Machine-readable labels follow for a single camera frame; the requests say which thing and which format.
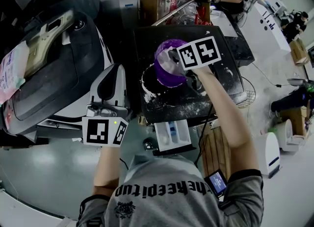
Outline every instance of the metal rod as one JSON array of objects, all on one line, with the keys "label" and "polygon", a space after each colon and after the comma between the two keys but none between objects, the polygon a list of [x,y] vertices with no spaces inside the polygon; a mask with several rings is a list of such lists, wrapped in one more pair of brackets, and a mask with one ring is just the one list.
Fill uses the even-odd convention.
[{"label": "metal rod", "polygon": [[168,13],[166,16],[162,17],[160,20],[156,21],[154,24],[152,25],[159,25],[162,22],[164,22],[165,20],[168,20],[171,16],[173,16],[174,14],[176,14],[177,12],[179,12],[181,9],[185,8],[187,5],[191,4],[193,1],[196,0],[190,0],[187,3],[183,4],[182,6],[179,6],[177,9],[173,10],[172,12]]}]

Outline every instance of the small screen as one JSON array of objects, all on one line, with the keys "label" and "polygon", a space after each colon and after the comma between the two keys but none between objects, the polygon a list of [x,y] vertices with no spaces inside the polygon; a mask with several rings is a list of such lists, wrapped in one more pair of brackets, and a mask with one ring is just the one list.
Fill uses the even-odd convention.
[{"label": "small screen", "polygon": [[55,22],[52,22],[51,24],[49,24],[47,32],[53,30],[55,27],[60,26],[60,25],[61,25],[61,20],[60,19],[56,20]]},{"label": "small screen", "polygon": [[221,178],[220,173],[215,173],[212,176],[209,177],[210,181],[212,182],[217,194],[222,192],[226,188],[226,184],[224,183],[224,180]]}]

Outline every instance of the gray t-shirt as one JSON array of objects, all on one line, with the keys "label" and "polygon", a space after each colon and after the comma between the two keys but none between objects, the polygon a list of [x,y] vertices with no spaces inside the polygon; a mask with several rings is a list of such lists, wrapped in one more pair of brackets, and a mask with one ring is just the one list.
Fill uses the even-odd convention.
[{"label": "gray t-shirt", "polygon": [[94,195],[85,199],[77,226],[261,225],[263,183],[259,171],[244,170],[233,174],[228,181],[224,201],[219,202],[206,182],[188,170],[178,169],[166,158],[141,165],[111,198]]}]

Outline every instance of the gray floor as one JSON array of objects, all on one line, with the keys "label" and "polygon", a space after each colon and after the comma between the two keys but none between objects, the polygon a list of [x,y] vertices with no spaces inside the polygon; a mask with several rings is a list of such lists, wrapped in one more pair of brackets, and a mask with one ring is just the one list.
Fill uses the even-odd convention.
[{"label": "gray floor", "polygon": [[[190,129],[191,140],[197,146],[197,132]],[[121,157],[130,165],[132,157],[143,152],[142,141],[155,137],[151,127],[139,126],[137,119],[129,124],[121,146]],[[195,161],[198,150],[182,155]],[[100,148],[86,146],[69,139],[52,139],[48,145],[30,149],[0,150],[0,164],[19,193],[19,199],[44,211],[78,218],[82,200],[91,195],[93,174]],[[127,169],[121,162],[120,181]],[[16,191],[0,168],[0,178],[7,192]]]},{"label": "gray floor", "polygon": [[[260,60],[255,64],[275,84],[287,84],[287,78],[304,78],[303,68],[294,65],[290,54],[283,58]],[[253,136],[257,136],[272,126],[269,118],[269,103],[279,99],[294,87],[276,88],[254,67],[240,68],[241,74],[254,85],[257,98],[246,109]],[[122,158],[129,164],[133,155],[142,151],[142,141],[154,136],[151,128],[139,126],[134,120],[130,123],[122,145]],[[190,130],[193,145],[197,145],[197,133]],[[195,160],[198,151],[184,154]],[[36,146],[25,150],[0,150],[0,164],[19,193],[19,198],[44,211],[77,219],[80,202],[90,196],[93,173],[99,157],[99,149],[85,146],[71,140],[51,140],[47,146]],[[121,163],[121,180],[126,168]],[[0,168],[0,178],[6,190],[16,196]]]}]

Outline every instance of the purple bowl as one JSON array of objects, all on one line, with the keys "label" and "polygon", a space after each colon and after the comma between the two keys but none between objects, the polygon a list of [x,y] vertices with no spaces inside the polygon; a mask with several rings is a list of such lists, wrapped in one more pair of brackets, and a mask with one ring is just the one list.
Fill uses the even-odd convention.
[{"label": "purple bowl", "polygon": [[157,48],[157,51],[155,52],[154,69],[155,69],[157,80],[162,85],[164,85],[166,87],[173,88],[173,87],[177,87],[177,86],[186,82],[186,78],[184,76],[176,76],[176,75],[173,75],[173,74],[165,71],[157,60],[158,55],[162,51],[164,51],[170,47],[178,48],[178,47],[180,47],[186,43],[187,42],[185,42],[183,40],[171,39],[171,40],[164,41]]}]

